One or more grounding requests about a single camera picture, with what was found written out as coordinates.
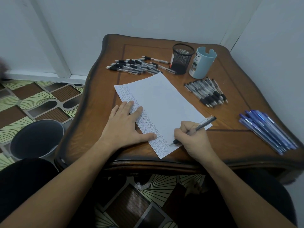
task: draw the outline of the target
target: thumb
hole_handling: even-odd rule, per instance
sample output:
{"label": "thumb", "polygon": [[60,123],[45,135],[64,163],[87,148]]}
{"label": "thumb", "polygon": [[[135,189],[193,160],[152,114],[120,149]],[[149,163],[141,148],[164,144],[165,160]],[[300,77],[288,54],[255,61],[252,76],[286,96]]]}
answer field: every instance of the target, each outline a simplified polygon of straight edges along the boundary
{"label": "thumb", "polygon": [[145,134],[138,134],[139,141],[138,142],[148,142],[152,141],[157,138],[157,135],[154,133],[145,133]]}
{"label": "thumb", "polygon": [[186,143],[189,135],[182,132],[180,129],[176,128],[174,130],[174,138],[179,140],[182,144]]}

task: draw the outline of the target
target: forearm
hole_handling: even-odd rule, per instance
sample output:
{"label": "forearm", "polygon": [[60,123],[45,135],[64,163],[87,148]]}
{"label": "forearm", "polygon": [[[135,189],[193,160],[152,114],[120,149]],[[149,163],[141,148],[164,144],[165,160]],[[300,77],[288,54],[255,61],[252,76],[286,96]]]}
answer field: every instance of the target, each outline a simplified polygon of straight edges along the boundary
{"label": "forearm", "polygon": [[112,153],[103,144],[98,147],[95,144],[27,199],[0,227],[66,227]]}
{"label": "forearm", "polygon": [[238,227],[295,227],[219,158],[202,164],[217,184]]}

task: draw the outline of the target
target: mesh pen holder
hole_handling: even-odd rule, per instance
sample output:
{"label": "mesh pen holder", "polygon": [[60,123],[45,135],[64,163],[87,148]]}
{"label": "mesh pen holder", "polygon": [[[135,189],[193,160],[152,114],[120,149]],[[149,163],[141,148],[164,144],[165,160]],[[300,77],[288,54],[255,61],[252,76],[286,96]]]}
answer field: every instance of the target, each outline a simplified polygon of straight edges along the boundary
{"label": "mesh pen holder", "polygon": [[186,44],[177,43],[173,45],[173,54],[170,62],[170,69],[176,74],[185,74],[195,50]]}

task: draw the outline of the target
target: blue pen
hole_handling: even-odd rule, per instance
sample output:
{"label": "blue pen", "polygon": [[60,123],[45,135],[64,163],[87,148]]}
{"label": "blue pen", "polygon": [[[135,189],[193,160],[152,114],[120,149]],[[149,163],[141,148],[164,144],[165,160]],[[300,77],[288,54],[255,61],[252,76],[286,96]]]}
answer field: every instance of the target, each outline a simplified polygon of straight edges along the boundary
{"label": "blue pen", "polygon": [[276,141],[276,144],[279,146],[282,146],[282,149],[284,151],[287,151],[289,148],[286,147],[285,145],[278,139],[275,134],[272,133],[271,128],[266,123],[261,122],[259,115],[257,114],[256,111],[245,111],[250,117],[258,124],[258,126],[266,133],[268,134],[274,141]]}
{"label": "blue pen", "polygon": [[264,131],[262,131],[251,119],[247,118],[245,115],[240,114],[241,119],[243,119],[255,134],[259,137],[263,137],[263,140],[270,144],[272,148],[275,149],[279,154],[283,154],[282,148],[271,138],[269,137]]}
{"label": "blue pen", "polygon": [[289,140],[292,144],[292,149],[297,149],[298,145],[282,130],[267,114],[263,113],[266,118]]}
{"label": "blue pen", "polygon": [[269,144],[278,154],[283,155],[283,152],[279,148],[277,148],[276,145],[270,142],[261,130],[255,128],[253,124],[249,122],[249,120],[240,118],[239,122],[242,123],[244,126],[246,126],[248,129],[252,130],[259,138],[261,138],[264,142]]}
{"label": "blue pen", "polygon": [[271,132],[284,144],[287,149],[290,149],[292,144],[289,142],[287,138],[280,133],[280,131],[265,117],[263,113],[258,110],[255,112],[259,115],[259,117],[266,123],[266,125],[270,128]]}

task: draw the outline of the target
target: wooden table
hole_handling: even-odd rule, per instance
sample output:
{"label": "wooden table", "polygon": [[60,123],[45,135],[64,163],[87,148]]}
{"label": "wooden table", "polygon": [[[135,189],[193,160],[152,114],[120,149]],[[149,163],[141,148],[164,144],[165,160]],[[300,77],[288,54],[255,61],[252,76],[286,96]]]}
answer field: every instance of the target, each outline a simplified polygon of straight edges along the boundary
{"label": "wooden table", "polygon": [[[56,150],[55,163],[63,169],[77,160],[101,136],[111,109],[120,104],[113,85],[126,84],[151,76],[131,75],[107,70],[105,67],[117,59],[136,59],[142,55],[170,61],[172,46],[177,41],[134,38],[122,35],[106,35],[102,51],[86,80],[83,98],[77,114]],[[208,76],[214,78],[225,93],[229,104],[207,108],[183,84],[194,79],[188,74],[164,76],[205,117],[214,115],[217,120],[207,130],[211,145],[217,155],[231,168],[275,167],[286,170],[304,168],[303,145],[287,130],[265,101],[264,97],[231,57],[229,51],[220,45],[187,43],[195,50],[205,46],[218,54]],[[275,153],[239,120],[244,110],[258,109],[267,113],[300,145],[284,156]],[[195,174],[204,169],[181,147],[163,159],[159,159],[146,143],[119,150],[104,167],[105,175],[131,173]]]}

